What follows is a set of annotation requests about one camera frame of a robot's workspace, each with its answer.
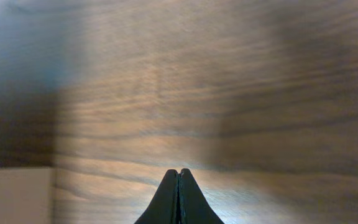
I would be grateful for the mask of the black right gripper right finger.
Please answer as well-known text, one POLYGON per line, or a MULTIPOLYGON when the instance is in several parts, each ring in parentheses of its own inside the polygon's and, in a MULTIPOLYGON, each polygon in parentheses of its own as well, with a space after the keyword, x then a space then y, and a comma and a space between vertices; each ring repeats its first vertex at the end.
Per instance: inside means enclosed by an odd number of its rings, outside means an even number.
POLYGON ((209 206, 191 171, 181 170, 178 177, 178 219, 182 224, 223 224, 209 206))

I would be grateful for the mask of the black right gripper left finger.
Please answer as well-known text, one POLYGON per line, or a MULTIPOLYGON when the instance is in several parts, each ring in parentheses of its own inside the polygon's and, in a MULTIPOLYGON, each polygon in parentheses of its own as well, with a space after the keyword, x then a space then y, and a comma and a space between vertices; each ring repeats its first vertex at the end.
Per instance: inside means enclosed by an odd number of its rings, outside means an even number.
POLYGON ((178 172, 166 171, 157 191, 135 224, 174 224, 177 222, 178 172))

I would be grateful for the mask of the brown cardboard box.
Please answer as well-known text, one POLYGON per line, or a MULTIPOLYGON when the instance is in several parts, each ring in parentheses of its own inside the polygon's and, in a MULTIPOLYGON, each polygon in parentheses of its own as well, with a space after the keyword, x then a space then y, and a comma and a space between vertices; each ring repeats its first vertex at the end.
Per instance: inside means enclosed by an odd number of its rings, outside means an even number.
POLYGON ((51 224, 49 167, 0 168, 0 224, 51 224))

